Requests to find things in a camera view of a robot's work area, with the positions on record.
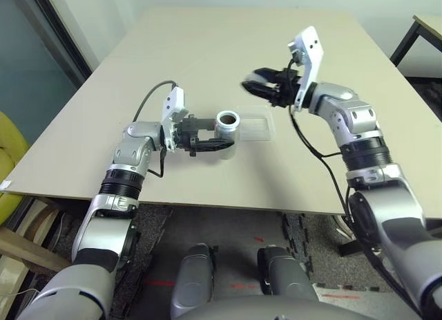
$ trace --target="gray carpet floor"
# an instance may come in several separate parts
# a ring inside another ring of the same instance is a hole
[[[201,242],[216,250],[217,299],[261,294],[256,252],[269,244],[295,248],[312,283],[326,288],[390,290],[363,255],[338,255],[338,245],[347,241],[341,239],[329,216],[303,216],[302,227],[292,229],[298,236],[294,246],[283,229],[283,215],[276,211],[142,205],[135,220],[140,240],[133,263],[117,275],[113,319],[168,319],[180,261],[188,248]],[[65,215],[54,252],[70,258],[79,224],[79,219]],[[40,285],[51,276],[41,275]]]

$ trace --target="table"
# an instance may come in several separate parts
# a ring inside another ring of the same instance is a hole
[[[268,106],[240,82],[255,68],[285,67],[287,43],[311,24],[325,51],[318,80],[348,86],[373,105],[392,157],[402,164],[427,217],[442,217],[441,123],[353,16],[337,11],[148,10],[15,167],[7,191],[92,198],[123,128],[149,89],[164,79],[179,82],[197,117]],[[140,120],[160,119],[168,91],[162,88],[149,99]],[[341,214],[327,171],[297,138],[287,110],[269,112],[276,130],[272,141],[241,142],[230,160],[216,153],[168,154],[164,178],[148,175],[140,201]],[[298,121],[320,151],[337,150],[326,122],[306,111]],[[345,165],[337,157],[328,161],[345,190]],[[158,162],[154,153],[150,168],[157,170]]]
[[[442,52],[442,17],[414,15],[413,19],[414,22],[412,26],[390,57],[390,60],[395,66],[401,63],[405,54],[407,54],[408,50],[413,46],[419,35]]]

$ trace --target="wall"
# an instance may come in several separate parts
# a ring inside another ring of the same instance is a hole
[[[0,111],[33,143],[76,91],[14,0],[0,0]]]
[[[149,6],[252,6],[348,10],[390,56],[413,14],[442,15],[442,0],[52,0],[93,68]],[[418,39],[399,65],[408,76],[442,77],[442,54]]]

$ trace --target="red tape mark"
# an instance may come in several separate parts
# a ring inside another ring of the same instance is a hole
[[[147,280],[144,282],[147,285],[160,285],[162,287],[173,287],[175,286],[175,282],[170,281],[158,281],[158,280]]]
[[[359,299],[359,296],[348,296],[344,294],[322,294],[322,297],[341,298],[341,299]]]
[[[246,285],[245,284],[236,283],[236,284],[229,285],[229,287],[233,288],[233,289],[245,289]]]

